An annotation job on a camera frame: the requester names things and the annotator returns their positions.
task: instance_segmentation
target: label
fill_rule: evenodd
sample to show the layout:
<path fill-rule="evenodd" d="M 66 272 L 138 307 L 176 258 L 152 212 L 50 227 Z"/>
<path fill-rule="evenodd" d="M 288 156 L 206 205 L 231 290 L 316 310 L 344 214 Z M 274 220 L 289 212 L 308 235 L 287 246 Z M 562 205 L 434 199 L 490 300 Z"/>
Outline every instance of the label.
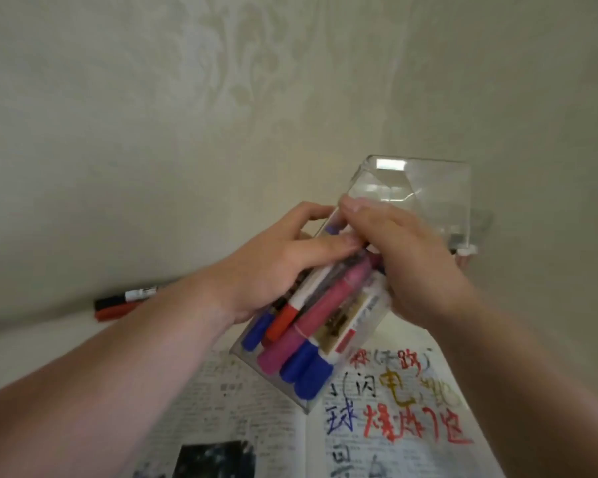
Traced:
<path fill-rule="evenodd" d="M 144 300 L 152 297 L 157 293 L 157 287 L 150 287 L 148 289 L 129 290 L 124 292 L 124 300 L 127 302 L 135 302 L 137 300 Z"/>

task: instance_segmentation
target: book page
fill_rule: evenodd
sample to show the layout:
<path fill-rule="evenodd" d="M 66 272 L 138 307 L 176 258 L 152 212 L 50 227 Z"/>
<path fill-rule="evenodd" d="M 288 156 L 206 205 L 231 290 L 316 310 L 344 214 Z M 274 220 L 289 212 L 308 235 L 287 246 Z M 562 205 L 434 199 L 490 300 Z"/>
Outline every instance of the book page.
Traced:
<path fill-rule="evenodd" d="M 122 478 L 305 477 L 305 415 L 228 353 L 210 353 Z"/>
<path fill-rule="evenodd" d="M 334 379 L 322 404 L 327 476 L 504 476 L 431 351 L 361 349 Z"/>

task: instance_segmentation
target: wall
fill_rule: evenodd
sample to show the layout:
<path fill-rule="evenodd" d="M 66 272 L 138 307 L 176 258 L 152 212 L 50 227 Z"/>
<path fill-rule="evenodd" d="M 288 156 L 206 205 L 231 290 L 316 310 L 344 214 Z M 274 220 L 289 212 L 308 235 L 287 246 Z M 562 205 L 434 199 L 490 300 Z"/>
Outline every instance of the wall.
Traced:
<path fill-rule="evenodd" d="M 470 161 L 471 276 L 598 372 L 598 0 L 0 0 L 0 319 L 209 263 L 376 152 Z"/>

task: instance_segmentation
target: clear plastic case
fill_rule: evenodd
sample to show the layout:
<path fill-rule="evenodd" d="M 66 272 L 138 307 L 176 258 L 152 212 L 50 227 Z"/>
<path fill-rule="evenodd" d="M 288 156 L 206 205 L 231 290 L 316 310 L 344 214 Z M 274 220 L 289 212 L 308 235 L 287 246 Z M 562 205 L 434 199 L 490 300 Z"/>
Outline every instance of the clear plastic case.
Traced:
<path fill-rule="evenodd" d="M 415 212 L 448 245 L 469 245 L 467 164 L 372 155 L 348 194 Z M 352 231 L 335 211 L 316 233 Z M 231 348 L 307 413 L 390 310 L 381 256 L 369 247 L 302 272 L 286 295 L 252 319 Z"/>

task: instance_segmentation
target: printed picture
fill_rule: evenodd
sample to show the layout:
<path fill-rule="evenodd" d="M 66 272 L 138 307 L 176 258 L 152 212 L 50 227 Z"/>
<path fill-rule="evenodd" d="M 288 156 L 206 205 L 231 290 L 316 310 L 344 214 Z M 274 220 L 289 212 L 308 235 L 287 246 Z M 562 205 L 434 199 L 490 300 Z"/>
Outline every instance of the printed picture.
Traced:
<path fill-rule="evenodd" d="M 182 446 L 173 478 L 254 478 L 255 452 L 247 441 Z"/>

